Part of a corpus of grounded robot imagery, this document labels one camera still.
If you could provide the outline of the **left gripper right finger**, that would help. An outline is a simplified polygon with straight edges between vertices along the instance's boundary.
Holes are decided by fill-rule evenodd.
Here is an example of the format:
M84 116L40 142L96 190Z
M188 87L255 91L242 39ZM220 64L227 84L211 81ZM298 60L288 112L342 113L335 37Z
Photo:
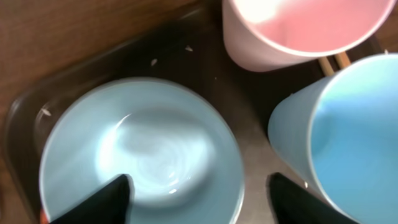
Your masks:
M279 172L267 178L267 198L278 224L356 224Z

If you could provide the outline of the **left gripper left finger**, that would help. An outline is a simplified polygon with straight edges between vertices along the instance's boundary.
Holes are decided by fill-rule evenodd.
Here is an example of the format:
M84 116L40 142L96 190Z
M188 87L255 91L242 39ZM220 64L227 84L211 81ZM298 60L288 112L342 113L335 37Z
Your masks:
M124 224L131 186L130 176L122 174L51 224Z

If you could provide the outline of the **small light blue bowl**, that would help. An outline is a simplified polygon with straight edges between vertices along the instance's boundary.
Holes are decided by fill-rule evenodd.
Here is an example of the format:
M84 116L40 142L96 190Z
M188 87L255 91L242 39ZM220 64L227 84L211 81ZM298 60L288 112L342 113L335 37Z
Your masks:
M209 102L167 80L109 82L61 115L39 169L48 220L120 175L131 188L128 223L235 223L243 205L234 134Z

